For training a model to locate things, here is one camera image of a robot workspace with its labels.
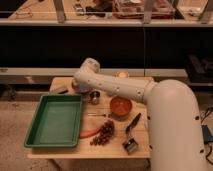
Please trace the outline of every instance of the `orange object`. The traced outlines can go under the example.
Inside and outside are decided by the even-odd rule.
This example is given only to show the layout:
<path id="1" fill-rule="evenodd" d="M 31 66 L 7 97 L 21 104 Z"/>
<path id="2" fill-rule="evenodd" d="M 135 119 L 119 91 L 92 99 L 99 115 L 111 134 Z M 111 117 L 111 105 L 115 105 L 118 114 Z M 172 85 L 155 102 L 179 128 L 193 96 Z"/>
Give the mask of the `orange object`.
<path id="1" fill-rule="evenodd" d="M 132 102 L 129 99 L 115 96 L 110 101 L 110 109 L 113 115 L 117 116 L 118 118 L 124 118 L 131 111 Z"/>
<path id="2" fill-rule="evenodd" d="M 88 137 L 91 137 L 91 136 L 98 134 L 100 132 L 100 130 L 101 130 L 101 127 L 95 128 L 93 130 L 81 131 L 79 137 L 80 138 L 88 138 Z"/>
<path id="3" fill-rule="evenodd" d="M 118 71 L 116 73 L 116 77 L 128 78 L 129 77 L 129 73 L 126 72 L 126 71 Z"/>

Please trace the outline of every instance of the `black handle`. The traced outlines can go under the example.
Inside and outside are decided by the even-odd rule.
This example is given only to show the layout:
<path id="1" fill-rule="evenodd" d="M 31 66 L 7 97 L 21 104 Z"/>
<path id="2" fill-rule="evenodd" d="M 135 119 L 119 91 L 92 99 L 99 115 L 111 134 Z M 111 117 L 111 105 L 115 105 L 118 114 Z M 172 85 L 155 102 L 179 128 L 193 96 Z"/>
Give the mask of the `black handle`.
<path id="1" fill-rule="evenodd" d="M 134 128 L 134 127 L 137 125 L 137 123 L 138 123 L 140 117 L 141 117 L 141 113 L 138 113 L 137 116 L 132 120 L 132 122 L 126 127 L 126 131 L 125 131 L 126 134 L 127 134 L 132 128 Z"/>

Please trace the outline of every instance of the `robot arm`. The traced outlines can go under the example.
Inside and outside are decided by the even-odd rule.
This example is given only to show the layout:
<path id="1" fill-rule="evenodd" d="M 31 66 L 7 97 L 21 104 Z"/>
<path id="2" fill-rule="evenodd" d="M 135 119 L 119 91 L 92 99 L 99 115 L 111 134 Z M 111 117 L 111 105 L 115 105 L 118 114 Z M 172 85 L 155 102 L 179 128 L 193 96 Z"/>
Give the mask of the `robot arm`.
<path id="1" fill-rule="evenodd" d="M 145 103 L 152 171 L 205 171 L 205 151 L 194 93 L 175 80 L 160 83 L 98 74 L 99 63 L 85 60 L 76 81 Z"/>

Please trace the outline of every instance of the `table leg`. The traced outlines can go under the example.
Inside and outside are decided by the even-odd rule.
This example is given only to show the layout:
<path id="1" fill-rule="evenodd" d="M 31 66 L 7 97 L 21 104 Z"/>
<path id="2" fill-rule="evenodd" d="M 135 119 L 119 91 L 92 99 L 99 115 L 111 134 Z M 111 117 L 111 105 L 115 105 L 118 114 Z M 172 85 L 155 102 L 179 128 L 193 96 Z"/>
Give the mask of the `table leg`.
<path id="1" fill-rule="evenodd" d="M 62 168 L 59 166 L 59 164 L 54 159 L 47 159 L 57 171 L 62 171 Z"/>

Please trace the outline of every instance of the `red grapes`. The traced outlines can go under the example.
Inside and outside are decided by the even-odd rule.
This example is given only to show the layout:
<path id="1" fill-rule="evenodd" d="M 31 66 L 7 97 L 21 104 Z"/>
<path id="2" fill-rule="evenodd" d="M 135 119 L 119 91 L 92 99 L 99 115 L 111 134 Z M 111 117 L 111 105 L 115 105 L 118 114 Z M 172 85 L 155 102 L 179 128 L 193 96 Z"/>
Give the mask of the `red grapes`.
<path id="1" fill-rule="evenodd" d="M 95 136 L 90 145 L 105 145 L 109 142 L 110 138 L 114 135 L 115 125 L 112 120 L 106 121 L 100 129 L 98 136 Z"/>

